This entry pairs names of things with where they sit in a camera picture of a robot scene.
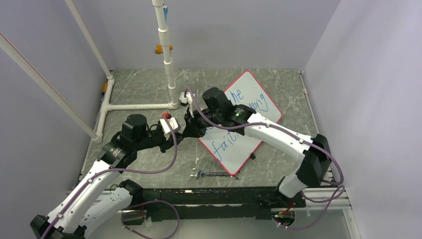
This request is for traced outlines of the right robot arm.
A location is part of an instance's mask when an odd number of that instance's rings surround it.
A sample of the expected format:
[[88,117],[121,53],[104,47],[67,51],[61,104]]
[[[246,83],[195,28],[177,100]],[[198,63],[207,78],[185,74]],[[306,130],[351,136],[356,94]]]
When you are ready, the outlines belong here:
[[305,188],[319,187],[331,165],[330,149],[325,136],[304,135],[289,130],[262,116],[247,105],[234,105],[217,87],[203,93],[207,108],[198,110],[194,94],[186,89],[180,94],[181,105],[187,106],[183,137],[203,137],[207,128],[235,132],[263,141],[291,156],[299,163],[295,172],[285,176],[277,185],[274,200],[285,207]]

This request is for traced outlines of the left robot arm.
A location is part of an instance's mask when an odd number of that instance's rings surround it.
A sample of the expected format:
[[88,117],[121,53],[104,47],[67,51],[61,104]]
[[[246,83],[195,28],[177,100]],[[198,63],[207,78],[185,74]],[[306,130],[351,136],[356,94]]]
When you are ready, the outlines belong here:
[[129,115],[98,154],[96,161],[76,188],[48,215],[37,215],[30,223],[38,239],[86,239],[118,211],[142,205],[143,188],[123,181],[115,192],[97,202],[103,190],[137,158],[140,150],[159,147],[165,152],[181,140],[181,126],[169,113],[153,125],[141,114]]

